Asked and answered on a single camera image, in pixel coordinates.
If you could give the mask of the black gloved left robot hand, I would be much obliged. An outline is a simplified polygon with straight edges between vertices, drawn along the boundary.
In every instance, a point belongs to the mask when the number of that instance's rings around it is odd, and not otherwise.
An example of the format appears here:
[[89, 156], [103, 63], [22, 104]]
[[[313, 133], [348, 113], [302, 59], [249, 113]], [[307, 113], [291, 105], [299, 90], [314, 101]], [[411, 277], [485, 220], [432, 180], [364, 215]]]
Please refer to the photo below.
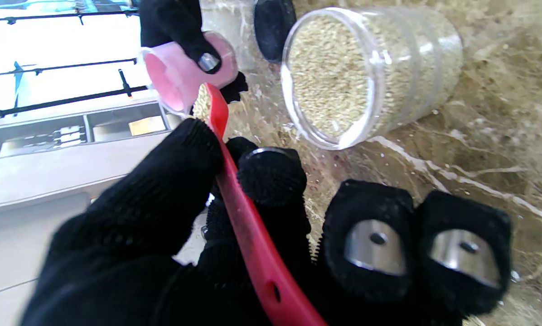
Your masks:
[[[441, 191], [348, 179], [310, 253], [294, 149], [242, 137], [226, 148], [279, 255], [331, 326], [461, 326], [509, 288], [510, 217]], [[53, 234], [21, 326], [262, 326], [215, 177], [219, 142], [186, 119]]]

